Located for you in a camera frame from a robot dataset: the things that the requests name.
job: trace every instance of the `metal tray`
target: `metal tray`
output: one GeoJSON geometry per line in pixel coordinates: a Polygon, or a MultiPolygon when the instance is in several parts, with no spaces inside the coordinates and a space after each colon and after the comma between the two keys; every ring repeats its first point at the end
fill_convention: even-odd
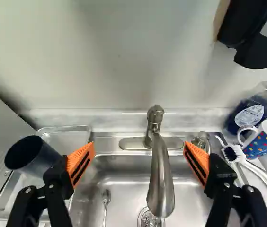
{"type": "MultiPolygon", "coordinates": [[[[85,125],[48,127],[39,129],[36,135],[40,136],[61,155],[69,155],[88,143],[90,131],[90,127],[85,125]]],[[[35,185],[39,188],[44,186],[44,182],[40,178],[20,174],[18,172],[13,172],[9,176],[0,193],[0,220],[8,219],[18,192],[22,188],[30,185],[35,185]]],[[[71,201],[72,197],[65,201],[68,210],[71,208],[71,201]]],[[[47,209],[42,213],[40,222],[49,222],[47,209]]]]}

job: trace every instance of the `faucet handle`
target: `faucet handle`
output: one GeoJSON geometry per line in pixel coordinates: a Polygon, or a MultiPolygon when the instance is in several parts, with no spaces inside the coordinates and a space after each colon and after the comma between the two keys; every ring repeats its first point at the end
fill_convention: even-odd
{"type": "Polygon", "coordinates": [[[147,111],[147,120],[153,124],[159,124],[163,120],[164,109],[160,105],[154,105],[147,111]]]}

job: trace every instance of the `white mug handle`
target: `white mug handle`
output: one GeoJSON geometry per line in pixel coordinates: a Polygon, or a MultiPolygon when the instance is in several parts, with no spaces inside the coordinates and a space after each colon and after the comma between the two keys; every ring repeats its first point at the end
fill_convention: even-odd
{"type": "Polygon", "coordinates": [[[254,125],[244,125],[242,127],[239,128],[238,132],[237,132],[237,139],[238,139],[238,142],[243,146],[245,147],[246,144],[249,144],[250,141],[248,141],[248,138],[245,140],[245,142],[243,143],[240,139],[240,135],[243,131],[245,130],[253,130],[255,131],[256,133],[259,133],[259,130],[257,129],[257,127],[255,127],[254,125]]]}

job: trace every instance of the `sink drain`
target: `sink drain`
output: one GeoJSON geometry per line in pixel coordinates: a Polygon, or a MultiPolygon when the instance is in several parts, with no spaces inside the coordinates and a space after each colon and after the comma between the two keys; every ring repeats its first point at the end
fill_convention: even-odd
{"type": "Polygon", "coordinates": [[[148,207],[144,207],[139,213],[138,227],[165,227],[165,220],[154,216],[148,207]]]}

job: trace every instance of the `faucet spout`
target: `faucet spout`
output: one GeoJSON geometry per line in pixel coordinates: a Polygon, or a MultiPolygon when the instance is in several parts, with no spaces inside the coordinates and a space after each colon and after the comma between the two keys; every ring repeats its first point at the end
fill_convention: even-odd
{"type": "Polygon", "coordinates": [[[152,131],[149,130],[150,128],[152,127],[148,127],[145,137],[145,144],[152,147],[151,177],[146,200],[152,214],[159,218],[166,218],[172,214],[175,207],[171,166],[165,141],[159,134],[160,125],[155,125],[152,131]]]}

